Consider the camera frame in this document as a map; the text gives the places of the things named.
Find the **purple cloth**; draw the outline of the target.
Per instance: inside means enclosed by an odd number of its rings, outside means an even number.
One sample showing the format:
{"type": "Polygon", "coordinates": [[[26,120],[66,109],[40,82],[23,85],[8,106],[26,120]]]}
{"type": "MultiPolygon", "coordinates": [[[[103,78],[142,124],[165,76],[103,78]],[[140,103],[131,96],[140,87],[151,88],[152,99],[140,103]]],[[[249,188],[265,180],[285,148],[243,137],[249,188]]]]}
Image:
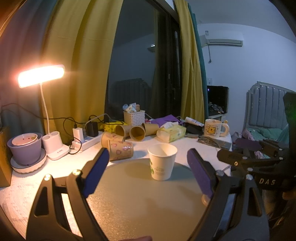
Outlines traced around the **purple cloth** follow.
{"type": "Polygon", "coordinates": [[[165,117],[162,117],[162,118],[153,119],[151,121],[151,123],[157,124],[159,127],[161,127],[162,125],[164,125],[167,122],[172,122],[172,123],[177,122],[178,124],[181,124],[182,123],[179,119],[177,119],[176,117],[174,117],[171,114],[170,115],[167,115],[165,117]]]}

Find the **brown floral paper cup rear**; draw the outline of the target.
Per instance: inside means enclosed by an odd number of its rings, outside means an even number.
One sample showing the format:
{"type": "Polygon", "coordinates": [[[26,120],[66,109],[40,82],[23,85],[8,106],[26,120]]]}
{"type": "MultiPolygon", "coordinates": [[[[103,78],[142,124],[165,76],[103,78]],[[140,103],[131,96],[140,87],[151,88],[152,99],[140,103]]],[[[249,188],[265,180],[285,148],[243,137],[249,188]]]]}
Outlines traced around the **brown floral paper cup rear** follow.
{"type": "Polygon", "coordinates": [[[103,148],[108,148],[109,141],[125,141],[125,137],[115,133],[104,132],[101,136],[101,145],[103,148]]]}

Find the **cream bear mug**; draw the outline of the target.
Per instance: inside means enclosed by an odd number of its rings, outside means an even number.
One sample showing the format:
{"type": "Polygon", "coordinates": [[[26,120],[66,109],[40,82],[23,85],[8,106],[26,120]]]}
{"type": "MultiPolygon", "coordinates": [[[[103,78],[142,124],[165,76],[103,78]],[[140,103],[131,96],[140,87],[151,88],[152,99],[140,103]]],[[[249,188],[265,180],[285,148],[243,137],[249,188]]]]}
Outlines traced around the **cream bear mug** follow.
{"type": "Polygon", "coordinates": [[[218,138],[229,134],[229,125],[220,120],[206,119],[204,124],[204,135],[207,137],[218,138]]]}

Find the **white green-print paper cup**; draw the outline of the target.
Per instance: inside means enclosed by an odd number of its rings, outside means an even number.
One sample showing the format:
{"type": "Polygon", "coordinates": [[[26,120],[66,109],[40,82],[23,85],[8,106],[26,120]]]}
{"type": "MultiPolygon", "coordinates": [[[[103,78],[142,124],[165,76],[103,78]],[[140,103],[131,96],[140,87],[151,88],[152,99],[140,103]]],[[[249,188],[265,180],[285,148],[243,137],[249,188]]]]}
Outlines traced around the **white green-print paper cup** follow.
{"type": "Polygon", "coordinates": [[[178,152],[177,147],[167,143],[154,144],[147,149],[151,176],[157,181],[170,179],[178,152]]]}

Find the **cardboard box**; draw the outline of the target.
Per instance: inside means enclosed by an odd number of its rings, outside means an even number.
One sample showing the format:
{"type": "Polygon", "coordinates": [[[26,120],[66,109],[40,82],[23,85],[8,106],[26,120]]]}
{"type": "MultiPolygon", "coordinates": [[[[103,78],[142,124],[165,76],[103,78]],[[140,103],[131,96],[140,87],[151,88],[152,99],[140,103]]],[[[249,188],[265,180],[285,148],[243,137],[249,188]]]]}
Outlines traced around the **cardboard box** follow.
{"type": "Polygon", "coordinates": [[[1,128],[0,139],[0,187],[8,187],[11,184],[13,169],[10,164],[12,157],[7,142],[10,139],[10,128],[8,126],[1,128]]]}

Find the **black monitor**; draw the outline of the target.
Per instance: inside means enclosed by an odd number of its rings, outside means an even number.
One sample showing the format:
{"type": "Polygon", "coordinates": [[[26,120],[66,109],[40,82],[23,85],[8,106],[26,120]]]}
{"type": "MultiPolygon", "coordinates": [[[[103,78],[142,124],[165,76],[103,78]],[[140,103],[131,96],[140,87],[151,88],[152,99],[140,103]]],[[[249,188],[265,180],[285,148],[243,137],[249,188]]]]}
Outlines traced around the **black monitor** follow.
{"type": "Polygon", "coordinates": [[[207,90],[209,116],[227,114],[229,88],[226,86],[208,85],[207,90]]]}

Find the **brown paper cup right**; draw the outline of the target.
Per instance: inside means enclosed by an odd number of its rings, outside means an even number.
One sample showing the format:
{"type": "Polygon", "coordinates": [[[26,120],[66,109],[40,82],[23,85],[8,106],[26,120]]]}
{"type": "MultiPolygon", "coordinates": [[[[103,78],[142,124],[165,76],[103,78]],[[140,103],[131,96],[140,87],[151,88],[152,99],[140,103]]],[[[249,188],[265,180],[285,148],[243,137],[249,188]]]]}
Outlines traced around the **brown paper cup right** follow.
{"type": "Polygon", "coordinates": [[[142,127],[145,130],[146,136],[155,135],[157,131],[159,130],[159,125],[155,123],[143,123],[142,127]]]}

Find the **yellow curtain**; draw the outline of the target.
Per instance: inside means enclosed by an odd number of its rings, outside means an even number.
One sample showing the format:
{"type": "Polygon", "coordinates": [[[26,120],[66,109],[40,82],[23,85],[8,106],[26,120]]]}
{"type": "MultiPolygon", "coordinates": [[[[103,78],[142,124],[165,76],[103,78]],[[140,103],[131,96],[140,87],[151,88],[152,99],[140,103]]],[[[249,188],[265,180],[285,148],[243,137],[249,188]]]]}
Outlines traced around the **yellow curtain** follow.
{"type": "Polygon", "coordinates": [[[62,79],[43,84],[50,130],[70,141],[74,126],[103,114],[122,1],[62,1],[46,37],[43,61],[62,64],[62,79]]]}
{"type": "Polygon", "coordinates": [[[174,1],[180,22],[182,50],[181,116],[203,122],[204,97],[194,26],[187,1],[174,1]]]}

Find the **brown floral paper cup front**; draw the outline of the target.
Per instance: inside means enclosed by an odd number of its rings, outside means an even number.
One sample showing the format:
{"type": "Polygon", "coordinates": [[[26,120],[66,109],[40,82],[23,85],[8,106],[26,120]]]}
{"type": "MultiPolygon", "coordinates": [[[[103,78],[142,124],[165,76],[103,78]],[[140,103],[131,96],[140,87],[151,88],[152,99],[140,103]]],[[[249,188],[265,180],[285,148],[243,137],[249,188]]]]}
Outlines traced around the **brown floral paper cup front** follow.
{"type": "Polygon", "coordinates": [[[108,141],[109,161],[128,159],[133,156],[134,149],[131,142],[108,141]]]}

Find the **white woven basket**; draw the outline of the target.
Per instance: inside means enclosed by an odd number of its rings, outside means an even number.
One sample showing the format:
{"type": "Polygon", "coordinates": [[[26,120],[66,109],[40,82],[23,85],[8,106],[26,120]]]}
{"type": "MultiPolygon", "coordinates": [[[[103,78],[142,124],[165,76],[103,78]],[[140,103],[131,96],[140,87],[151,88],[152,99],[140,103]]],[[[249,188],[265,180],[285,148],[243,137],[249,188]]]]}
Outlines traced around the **white woven basket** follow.
{"type": "Polygon", "coordinates": [[[129,126],[138,126],[142,123],[145,123],[145,111],[140,110],[135,113],[127,113],[126,111],[123,112],[124,115],[124,122],[129,126]]]}

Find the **yellow tissue pack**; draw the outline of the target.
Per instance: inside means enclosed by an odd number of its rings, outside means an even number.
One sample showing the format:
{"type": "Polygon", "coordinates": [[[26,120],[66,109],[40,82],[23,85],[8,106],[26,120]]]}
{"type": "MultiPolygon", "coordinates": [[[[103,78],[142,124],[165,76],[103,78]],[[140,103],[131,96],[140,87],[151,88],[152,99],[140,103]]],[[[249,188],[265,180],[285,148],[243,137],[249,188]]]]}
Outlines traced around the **yellow tissue pack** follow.
{"type": "Polygon", "coordinates": [[[175,125],[170,128],[160,128],[157,130],[157,137],[164,143],[171,143],[185,136],[186,128],[175,125]]]}

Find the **purple bowl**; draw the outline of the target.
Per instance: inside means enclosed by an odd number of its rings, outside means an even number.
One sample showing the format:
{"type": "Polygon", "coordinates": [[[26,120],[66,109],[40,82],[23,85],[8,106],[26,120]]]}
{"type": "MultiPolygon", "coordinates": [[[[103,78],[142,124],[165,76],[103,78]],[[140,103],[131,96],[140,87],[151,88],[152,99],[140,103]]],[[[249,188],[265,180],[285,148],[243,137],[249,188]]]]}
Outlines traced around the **purple bowl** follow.
{"type": "Polygon", "coordinates": [[[11,141],[14,138],[10,138],[7,142],[7,146],[10,148],[13,159],[20,165],[28,166],[34,164],[41,156],[42,149],[42,134],[36,133],[38,139],[25,146],[14,146],[11,141]]]}

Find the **grey padded headboard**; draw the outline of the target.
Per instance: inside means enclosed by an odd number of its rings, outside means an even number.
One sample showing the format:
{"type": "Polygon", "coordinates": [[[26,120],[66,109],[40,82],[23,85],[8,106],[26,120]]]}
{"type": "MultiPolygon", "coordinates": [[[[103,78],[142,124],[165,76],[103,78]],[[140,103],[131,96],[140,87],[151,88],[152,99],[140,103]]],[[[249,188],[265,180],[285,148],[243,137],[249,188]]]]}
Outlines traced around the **grey padded headboard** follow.
{"type": "Polygon", "coordinates": [[[265,82],[256,82],[246,94],[243,128],[278,128],[287,125],[283,97],[292,90],[265,82]]]}

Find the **small pink dotted dish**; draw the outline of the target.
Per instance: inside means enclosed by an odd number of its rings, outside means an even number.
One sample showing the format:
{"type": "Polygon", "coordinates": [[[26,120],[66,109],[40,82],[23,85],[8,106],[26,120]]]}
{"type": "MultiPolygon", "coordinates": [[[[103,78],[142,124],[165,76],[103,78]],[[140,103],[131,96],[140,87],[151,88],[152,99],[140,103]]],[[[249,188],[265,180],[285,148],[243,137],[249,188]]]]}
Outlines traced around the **small pink dotted dish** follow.
{"type": "Polygon", "coordinates": [[[38,139],[38,135],[36,133],[24,133],[14,137],[11,143],[14,146],[25,146],[35,142],[37,139],[38,139]]]}

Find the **white tube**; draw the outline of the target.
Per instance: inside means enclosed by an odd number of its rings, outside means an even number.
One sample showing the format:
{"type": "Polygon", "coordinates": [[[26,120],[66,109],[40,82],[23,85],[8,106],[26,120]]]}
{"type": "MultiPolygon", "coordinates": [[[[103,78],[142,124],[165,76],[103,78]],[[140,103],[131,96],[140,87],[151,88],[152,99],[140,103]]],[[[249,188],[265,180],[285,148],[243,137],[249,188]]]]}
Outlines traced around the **white tube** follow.
{"type": "Polygon", "coordinates": [[[190,123],[192,125],[200,126],[200,127],[203,127],[204,126],[203,123],[201,123],[201,122],[199,122],[199,121],[197,121],[197,120],[195,120],[193,118],[190,118],[188,116],[185,118],[185,122],[186,123],[190,123]]]}

